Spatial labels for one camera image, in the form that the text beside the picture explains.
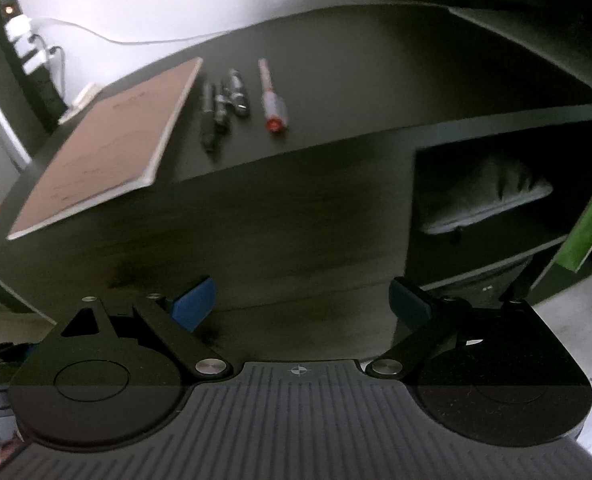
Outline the black desk drawer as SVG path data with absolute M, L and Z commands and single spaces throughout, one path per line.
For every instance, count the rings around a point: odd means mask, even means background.
M 382 131 L 161 181 L 10 240 L 22 179 L 0 213 L 0 282 L 60 321 L 86 296 L 122 310 L 208 275 L 201 331 L 227 359 L 372 358 L 396 323 L 412 177 L 409 141 Z

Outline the brown notebook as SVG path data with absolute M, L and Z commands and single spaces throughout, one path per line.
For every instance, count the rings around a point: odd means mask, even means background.
M 34 185 L 8 240 L 152 185 L 201 65 L 192 58 L 94 104 Z

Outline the white papers on shelf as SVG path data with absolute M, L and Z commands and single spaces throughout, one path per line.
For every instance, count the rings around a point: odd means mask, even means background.
M 497 159 L 430 174 L 418 184 L 419 226 L 429 235 L 472 226 L 553 192 L 525 166 Z

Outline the green folder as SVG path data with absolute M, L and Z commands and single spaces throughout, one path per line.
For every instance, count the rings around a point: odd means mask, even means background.
M 578 272 L 592 252 L 592 200 L 566 238 L 555 263 L 562 268 Z

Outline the black pen left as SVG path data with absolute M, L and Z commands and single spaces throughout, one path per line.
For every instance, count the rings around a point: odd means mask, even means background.
M 215 151 L 217 135 L 215 134 L 215 86 L 207 81 L 203 88 L 201 100 L 200 143 L 207 153 Z

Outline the black pen middle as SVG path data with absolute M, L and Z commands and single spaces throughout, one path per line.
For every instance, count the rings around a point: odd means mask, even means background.
M 230 131 L 229 95 L 223 81 L 215 84 L 215 129 L 221 134 Z

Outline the black silver pen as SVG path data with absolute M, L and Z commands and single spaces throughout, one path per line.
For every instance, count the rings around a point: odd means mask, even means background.
M 229 100 L 236 116 L 247 118 L 249 116 L 249 98 L 241 73 L 235 68 L 229 70 Z

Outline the red white marker pen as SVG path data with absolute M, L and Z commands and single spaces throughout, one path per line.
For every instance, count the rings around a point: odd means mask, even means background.
M 268 61 L 261 58 L 258 61 L 258 67 L 262 87 L 262 108 L 265 126 L 271 133 L 282 133 L 288 127 L 286 105 L 274 91 Z

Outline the white power strip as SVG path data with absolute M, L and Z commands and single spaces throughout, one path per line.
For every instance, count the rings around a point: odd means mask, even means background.
M 44 41 L 34 35 L 31 20 L 26 14 L 11 18 L 5 25 L 5 32 L 27 75 L 45 66 L 48 58 L 45 55 Z

